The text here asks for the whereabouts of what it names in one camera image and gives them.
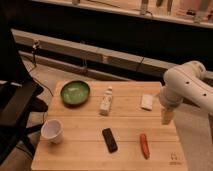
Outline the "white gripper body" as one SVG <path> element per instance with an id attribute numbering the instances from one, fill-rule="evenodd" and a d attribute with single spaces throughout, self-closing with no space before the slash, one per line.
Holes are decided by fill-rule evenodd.
<path id="1" fill-rule="evenodd" d="M 162 87 L 159 101 L 165 108 L 176 108 L 183 102 L 183 97 L 169 87 Z"/>

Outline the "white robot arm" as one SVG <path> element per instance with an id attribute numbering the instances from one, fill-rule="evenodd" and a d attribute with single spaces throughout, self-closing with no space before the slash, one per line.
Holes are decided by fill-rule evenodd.
<path id="1" fill-rule="evenodd" d="M 174 117 L 173 110 L 186 98 L 213 116 L 213 87 L 206 84 L 206 68 L 199 61 L 190 61 L 168 69 L 163 76 L 165 85 L 159 93 L 163 106 L 161 123 L 168 125 Z"/>

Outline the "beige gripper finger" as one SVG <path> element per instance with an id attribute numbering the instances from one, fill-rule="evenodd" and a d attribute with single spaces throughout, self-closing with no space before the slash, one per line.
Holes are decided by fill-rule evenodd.
<path id="1" fill-rule="evenodd" d="M 161 111 L 161 122 L 163 125 L 168 125 L 174 117 L 172 109 L 163 108 Z"/>

